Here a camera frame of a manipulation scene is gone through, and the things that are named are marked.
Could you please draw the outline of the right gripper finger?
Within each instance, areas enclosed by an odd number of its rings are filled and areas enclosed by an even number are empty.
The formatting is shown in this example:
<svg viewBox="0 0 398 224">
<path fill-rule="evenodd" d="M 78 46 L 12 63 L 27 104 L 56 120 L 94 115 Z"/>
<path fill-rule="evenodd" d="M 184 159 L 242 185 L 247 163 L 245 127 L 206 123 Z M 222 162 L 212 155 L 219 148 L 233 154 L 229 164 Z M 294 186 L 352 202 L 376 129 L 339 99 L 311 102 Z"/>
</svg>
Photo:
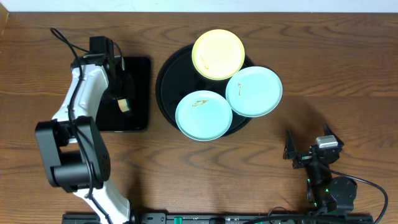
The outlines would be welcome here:
<svg viewBox="0 0 398 224">
<path fill-rule="evenodd" d="M 293 159 L 296 156 L 296 148 L 291 132 L 287 130 L 283 159 Z"/>
<path fill-rule="evenodd" d="M 327 123 L 323 124 L 323 131 L 326 136 L 334 136 L 338 143 L 338 146 L 344 146 L 344 142 L 331 130 Z"/>
</svg>

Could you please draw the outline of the yellow green sponge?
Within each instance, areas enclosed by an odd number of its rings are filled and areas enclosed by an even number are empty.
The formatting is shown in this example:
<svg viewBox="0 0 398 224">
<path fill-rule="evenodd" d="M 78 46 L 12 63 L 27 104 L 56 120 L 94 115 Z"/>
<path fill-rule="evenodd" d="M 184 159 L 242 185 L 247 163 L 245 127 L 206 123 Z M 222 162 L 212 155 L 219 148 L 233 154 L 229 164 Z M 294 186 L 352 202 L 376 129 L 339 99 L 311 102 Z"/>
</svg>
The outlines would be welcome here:
<svg viewBox="0 0 398 224">
<path fill-rule="evenodd" d="M 118 106 L 119 106 L 119 109 L 120 109 L 123 113 L 126 113 L 126 112 L 128 112 L 128 111 L 131 110 L 131 109 L 130 109 L 130 106 L 129 106 L 129 102 L 128 102 L 127 99 L 120 99 L 120 100 L 118 100 Z"/>
</svg>

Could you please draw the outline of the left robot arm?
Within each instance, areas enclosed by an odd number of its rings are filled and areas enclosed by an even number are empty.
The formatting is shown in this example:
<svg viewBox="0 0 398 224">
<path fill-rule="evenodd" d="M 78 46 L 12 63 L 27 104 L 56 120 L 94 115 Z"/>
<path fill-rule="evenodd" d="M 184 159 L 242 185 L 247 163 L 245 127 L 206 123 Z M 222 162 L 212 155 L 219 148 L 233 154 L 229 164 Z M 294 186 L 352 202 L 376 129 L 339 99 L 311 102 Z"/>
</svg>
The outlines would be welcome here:
<svg viewBox="0 0 398 224">
<path fill-rule="evenodd" d="M 131 206 L 110 180 L 108 150 L 96 125 L 102 97 L 118 100 L 123 92 L 122 56 L 105 36 L 90 38 L 87 54 L 71 65 L 72 82 L 60 109 L 35 128 L 50 185 L 83 199 L 99 223 L 129 223 Z"/>
</svg>

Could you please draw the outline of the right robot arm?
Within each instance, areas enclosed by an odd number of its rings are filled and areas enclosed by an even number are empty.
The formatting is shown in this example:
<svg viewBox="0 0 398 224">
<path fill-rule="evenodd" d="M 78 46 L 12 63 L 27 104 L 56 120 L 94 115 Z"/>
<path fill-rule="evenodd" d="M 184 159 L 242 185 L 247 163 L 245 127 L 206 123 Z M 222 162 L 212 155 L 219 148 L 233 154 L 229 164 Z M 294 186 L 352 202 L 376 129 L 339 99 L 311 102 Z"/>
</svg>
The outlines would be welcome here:
<svg viewBox="0 0 398 224">
<path fill-rule="evenodd" d="M 287 131 L 283 159 L 291 160 L 294 169 L 307 173 L 307 197 L 319 213 L 345 213 L 354 209 L 357 183 L 345 176 L 333 177 L 329 165 L 340 158 L 344 142 L 323 125 L 324 135 L 306 152 L 296 150 L 294 139 Z"/>
</svg>

